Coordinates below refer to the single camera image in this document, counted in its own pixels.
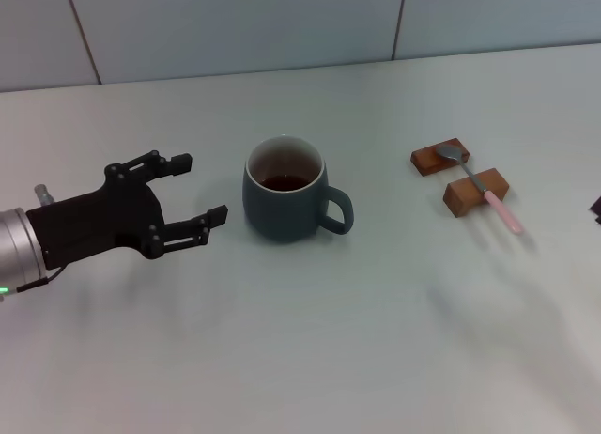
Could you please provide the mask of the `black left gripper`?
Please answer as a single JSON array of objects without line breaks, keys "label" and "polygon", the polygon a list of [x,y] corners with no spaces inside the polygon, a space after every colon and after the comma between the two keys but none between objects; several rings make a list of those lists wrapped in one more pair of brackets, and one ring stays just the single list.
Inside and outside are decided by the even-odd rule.
[{"label": "black left gripper", "polygon": [[152,150],[122,165],[105,168],[96,191],[31,209],[26,213],[41,247],[44,264],[56,269],[120,248],[147,259],[208,244],[213,228],[224,225],[221,205],[186,221],[164,224],[161,205],[147,183],[192,170],[184,153],[166,159]]}]

